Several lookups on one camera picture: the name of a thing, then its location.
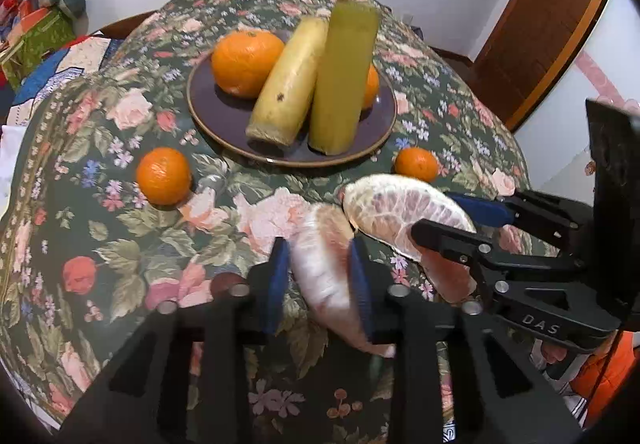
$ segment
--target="pink stripe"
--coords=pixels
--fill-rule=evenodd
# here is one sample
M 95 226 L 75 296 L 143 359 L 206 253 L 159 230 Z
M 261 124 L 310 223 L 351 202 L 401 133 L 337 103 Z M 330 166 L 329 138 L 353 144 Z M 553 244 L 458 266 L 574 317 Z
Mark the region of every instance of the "pink stripe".
M 607 78 L 598 64 L 582 50 L 575 58 L 575 65 L 582 71 L 591 84 L 596 88 L 600 96 L 609 98 L 614 103 L 625 103 L 614 84 Z

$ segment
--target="orange fabric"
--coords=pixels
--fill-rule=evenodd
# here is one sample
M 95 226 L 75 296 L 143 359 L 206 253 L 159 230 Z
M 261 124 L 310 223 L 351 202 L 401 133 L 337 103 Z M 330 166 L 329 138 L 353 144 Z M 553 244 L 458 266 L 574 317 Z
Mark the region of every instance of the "orange fabric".
M 602 377 L 602 382 L 589 404 L 586 419 L 588 425 L 597 419 L 633 366 L 636 357 L 632 347 L 632 337 L 632 332 L 624 332 L 622 335 L 620 344 L 611 358 L 604 377 Z M 604 366 L 606 357 L 606 352 L 596 354 L 584 363 L 578 376 L 571 382 L 571 388 L 576 394 L 584 398 L 589 397 L 591 389 L 596 384 L 600 371 Z

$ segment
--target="yellow object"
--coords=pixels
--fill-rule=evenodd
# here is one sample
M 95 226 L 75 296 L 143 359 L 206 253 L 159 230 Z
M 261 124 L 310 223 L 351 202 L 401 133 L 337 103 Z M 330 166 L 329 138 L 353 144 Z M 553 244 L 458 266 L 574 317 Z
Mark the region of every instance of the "yellow object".
M 255 103 L 247 137 L 289 146 L 305 121 L 328 24 L 303 18 L 284 47 Z
M 336 155 L 353 143 L 379 24 L 372 5 L 336 2 L 311 108 L 309 146 L 314 150 Z
M 430 151 L 413 146 L 400 150 L 394 169 L 398 175 L 431 182 L 438 176 L 438 160 Z
M 255 99 L 283 50 L 282 40 L 269 31 L 236 30 L 213 49 L 213 77 L 227 94 Z
M 173 148 L 155 148 L 136 169 L 140 191 L 152 204 L 170 206 L 189 193 L 191 171 L 186 157 Z
M 362 103 L 362 109 L 366 110 L 371 108 L 373 100 L 376 98 L 378 91 L 380 90 L 380 78 L 373 63 L 369 65 L 369 74 L 367 74 L 367 88 L 364 92 L 364 101 Z

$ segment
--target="peeled orange segment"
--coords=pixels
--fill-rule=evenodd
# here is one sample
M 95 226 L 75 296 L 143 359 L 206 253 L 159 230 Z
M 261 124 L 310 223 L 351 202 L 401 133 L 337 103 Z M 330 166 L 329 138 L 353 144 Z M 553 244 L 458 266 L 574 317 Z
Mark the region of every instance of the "peeled orange segment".
M 348 252 L 353 238 L 337 206 L 315 204 L 291 241 L 291 269 L 316 321 L 351 346 L 393 357 L 393 345 L 372 345 L 362 329 L 357 301 L 349 283 Z
M 476 288 L 468 267 L 417 247 L 411 240 L 411 226 L 422 218 L 476 232 L 460 206 L 436 188 L 400 175 L 371 175 L 345 187 L 342 208 L 356 229 L 420 262 L 433 286 L 449 303 L 462 301 Z
M 426 182 L 400 175 L 370 175 L 348 184 L 342 208 L 355 228 L 416 262 L 421 254 L 410 232 L 418 220 L 426 218 L 476 232 L 471 219 L 453 200 Z

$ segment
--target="red flower print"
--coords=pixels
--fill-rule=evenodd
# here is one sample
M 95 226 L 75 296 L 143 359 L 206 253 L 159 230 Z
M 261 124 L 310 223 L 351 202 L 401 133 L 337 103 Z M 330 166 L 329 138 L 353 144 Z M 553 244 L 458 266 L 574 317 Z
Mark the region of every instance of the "red flower print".
M 422 114 L 431 122 L 439 122 L 436 117 L 431 113 L 431 110 L 423 110 Z
M 172 132 L 175 129 L 175 114 L 171 110 L 163 110 L 156 114 L 156 120 L 161 130 Z
M 33 223 L 37 226 L 41 226 L 47 220 L 47 212 L 43 208 L 38 208 L 36 214 L 33 217 Z
M 449 113 L 453 117 L 455 117 L 457 119 L 458 116 L 460 115 L 460 110 L 458 109 L 458 107 L 454 103 L 450 103 L 449 104 Z
M 94 286 L 95 262 L 88 256 L 76 256 L 62 268 L 65 290 L 76 294 L 87 294 Z

